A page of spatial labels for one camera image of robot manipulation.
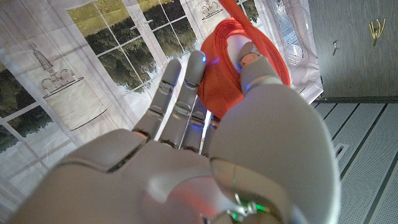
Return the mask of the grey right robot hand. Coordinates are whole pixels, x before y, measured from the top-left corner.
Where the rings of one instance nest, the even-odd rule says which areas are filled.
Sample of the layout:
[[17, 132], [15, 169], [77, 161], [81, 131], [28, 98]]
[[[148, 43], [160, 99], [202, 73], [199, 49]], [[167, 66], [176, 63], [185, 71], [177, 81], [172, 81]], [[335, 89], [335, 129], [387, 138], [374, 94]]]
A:
[[10, 223], [336, 223], [340, 175], [319, 114], [284, 85], [252, 44], [238, 88], [244, 98], [213, 122], [206, 156], [194, 108], [207, 54], [194, 51], [158, 140], [181, 65], [171, 60], [147, 114], [62, 159]]

